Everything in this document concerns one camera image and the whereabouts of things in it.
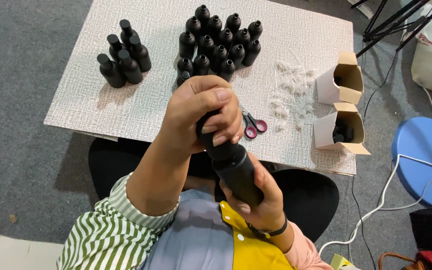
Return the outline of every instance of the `textured white tabletop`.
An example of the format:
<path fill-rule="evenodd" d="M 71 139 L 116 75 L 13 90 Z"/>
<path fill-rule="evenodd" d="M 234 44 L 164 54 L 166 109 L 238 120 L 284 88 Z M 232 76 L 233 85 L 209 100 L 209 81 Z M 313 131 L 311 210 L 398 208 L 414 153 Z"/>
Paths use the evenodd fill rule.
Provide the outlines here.
<path fill-rule="evenodd" d="M 254 65 L 234 74 L 231 84 L 244 107 L 267 122 L 268 131 L 240 143 L 261 160 L 356 174 L 354 154 L 315 148 L 313 120 L 330 113 L 332 106 L 315 102 L 314 112 L 306 116 L 301 130 L 289 121 L 287 128 L 279 131 L 280 120 L 268 101 L 280 83 L 275 75 L 276 60 L 316 69 L 320 75 L 335 65 L 339 51 L 353 51 L 352 23 L 266 0 L 186 0 L 177 4 L 171 0 L 94 0 L 44 124 L 105 137 L 153 141 L 176 88 L 178 36 L 201 4 L 208 6 L 211 15 L 219 15 L 223 23 L 232 13 L 241 17 L 241 27 L 262 21 L 261 53 Z M 139 33 L 153 67 L 140 84 L 113 89 L 99 73 L 96 56 L 109 54 L 106 37 L 119 36 L 121 19 L 128 19 Z M 307 95 L 316 99 L 315 89 Z"/>

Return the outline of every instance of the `black wristband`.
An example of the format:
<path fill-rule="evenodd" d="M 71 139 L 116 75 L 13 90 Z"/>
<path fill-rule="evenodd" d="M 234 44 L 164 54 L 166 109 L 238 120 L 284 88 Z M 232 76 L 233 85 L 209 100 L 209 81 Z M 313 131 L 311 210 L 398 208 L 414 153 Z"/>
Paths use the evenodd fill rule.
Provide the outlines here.
<path fill-rule="evenodd" d="M 280 234 L 284 233 L 284 231 L 286 230 L 287 226 L 288 226 L 288 218 L 286 217 L 286 214 L 283 212 L 284 214 L 284 224 L 283 227 L 279 230 L 273 230 L 273 231 L 264 231 L 264 230 L 258 230 L 255 227 L 253 227 L 251 224 L 246 223 L 248 225 L 248 228 L 255 233 L 255 235 L 260 236 L 261 238 L 266 238 L 269 239 L 271 237 L 274 236 L 279 236 Z"/>

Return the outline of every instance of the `black tripod stand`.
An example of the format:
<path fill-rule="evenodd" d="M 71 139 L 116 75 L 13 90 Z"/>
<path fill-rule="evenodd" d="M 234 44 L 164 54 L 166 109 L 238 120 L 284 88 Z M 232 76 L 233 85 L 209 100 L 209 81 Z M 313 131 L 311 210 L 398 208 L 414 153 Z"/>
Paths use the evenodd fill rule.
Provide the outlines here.
<path fill-rule="evenodd" d="M 351 6 L 351 8 L 358 7 L 359 5 L 367 2 L 368 0 L 361 0 L 354 5 Z M 363 33 L 363 41 L 364 42 L 370 42 L 366 47 L 364 47 L 360 52 L 356 54 L 356 57 L 360 57 L 363 55 L 363 53 L 367 52 L 372 46 L 374 46 L 376 43 L 378 43 L 380 40 L 382 40 L 384 37 L 397 33 L 399 31 L 402 31 L 404 29 L 408 29 L 409 31 L 412 31 L 412 33 L 399 45 L 399 47 L 396 49 L 396 53 L 399 52 L 411 39 L 413 39 L 417 33 L 419 33 L 423 27 L 425 27 L 431 20 L 432 20 L 432 13 L 431 10 L 426 16 L 421 16 L 419 19 L 417 19 L 414 22 L 410 22 L 404 25 L 401 25 L 404 21 L 406 21 L 411 15 L 415 14 L 419 9 L 421 9 L 426 3 L 428 3 L 430 0 L 412 0 L 407 5 L 402 7 L 398 12 L 396 12 L 393 16 L 389 17 L 386 21 L 381 23 L 376 28 L 372 29 L 375 25 L 375 22 L 379 15 L 381 14 L 381 11 L 385 7 L 388 0 L 381 0 L 381 4 L 379 5 L 378 9 L 374 13 L 373 17 L 369 21 L 368 26 L 364 30 Z"/>

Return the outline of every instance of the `brown bag strap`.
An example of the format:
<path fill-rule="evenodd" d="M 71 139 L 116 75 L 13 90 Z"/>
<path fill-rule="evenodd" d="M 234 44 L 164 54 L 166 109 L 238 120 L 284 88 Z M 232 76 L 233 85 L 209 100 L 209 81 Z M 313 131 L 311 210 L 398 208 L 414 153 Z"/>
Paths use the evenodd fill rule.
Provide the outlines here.
<path fill-rule="evenodd" d="M 408 258 L 406 256 L 403 256 L 403 255 L 399 255 L 398 253 L 386 252 L 386 253 L 381 254 L 381 256 L 379 256 L 379 260 L 378 260 L 379 270 L 383 270 L 383 258 L 385 256 L 392 256 L 392 257 L 400 258 L 400 259 L 403 259 L 403 260 L 406 260 L 406 261 L 410 261 L 412 263 L 416 262 L 415 260 L 413 260 L 411 258 Z"/>

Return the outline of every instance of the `white plastic pieces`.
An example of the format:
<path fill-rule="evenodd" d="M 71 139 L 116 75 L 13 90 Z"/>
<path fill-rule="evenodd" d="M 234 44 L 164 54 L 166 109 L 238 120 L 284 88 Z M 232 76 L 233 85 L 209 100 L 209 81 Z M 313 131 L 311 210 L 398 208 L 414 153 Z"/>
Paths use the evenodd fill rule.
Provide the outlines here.
<path fill-rule="evenodd" d="M 306 94 L 313 87 L 315 73 L 314 69 L 306 70 L 303 66 L 292 66 L 282 60 L 276 61 L 275 91 L 270 96 L 270 103 L 278 118 L 280 130 L 286 129 L 289 123 L 295 123 L 298 130 L 303 129 L 306 115 L 313 111 L 313 97 Z"/>

